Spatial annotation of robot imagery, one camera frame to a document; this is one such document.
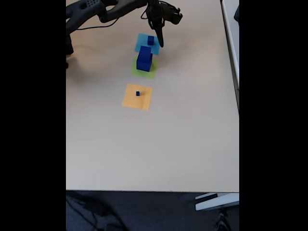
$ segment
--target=table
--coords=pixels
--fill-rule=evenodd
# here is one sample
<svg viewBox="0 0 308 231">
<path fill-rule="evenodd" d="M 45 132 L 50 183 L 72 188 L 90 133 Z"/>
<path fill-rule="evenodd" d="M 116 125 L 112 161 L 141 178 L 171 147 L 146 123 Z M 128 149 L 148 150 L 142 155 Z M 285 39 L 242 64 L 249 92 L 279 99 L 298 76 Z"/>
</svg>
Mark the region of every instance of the table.
<svg viewBox="0 0 308 231">
<path fill-rule="evenodd" d="M 155 35 L 140 19 L 144 8 L 71 34 L 67 190 L 239 191 L 239 114 L 220 2 L 168 2 L 183 18 L 163 28 L 154 79 L 130 76 L 138 34 Z M 149 111 L 122 106 L 128 83 L 153 88 Z"/>
</svg>

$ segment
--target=dark carpet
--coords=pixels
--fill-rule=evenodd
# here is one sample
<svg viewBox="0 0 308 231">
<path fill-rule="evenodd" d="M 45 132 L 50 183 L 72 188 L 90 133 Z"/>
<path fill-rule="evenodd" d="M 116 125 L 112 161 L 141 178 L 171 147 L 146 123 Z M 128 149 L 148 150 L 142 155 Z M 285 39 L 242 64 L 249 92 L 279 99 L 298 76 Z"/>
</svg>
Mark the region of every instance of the dark carpet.
<svg viewBox="0 0 308 231">
<path fill-rule="evenodd" d="M 196 196 L 201 193 L 179 192 L 96 192 L 78 191 L 108 204 L 122 219 L 129 231 L 216 231 L 219 210 L 195 211 Z M 74 199 L 66 197 L 73 207 L 94 223 L 92 213 Z M 239 231 L 239 205 L 227 207 L 227 219 L 232 231 Z M 118 225 L 113 217 L 96 216 L 97 227 Z M 78 213 L 66 203 L 67 231 L 94 231 Z"/>
</svg>

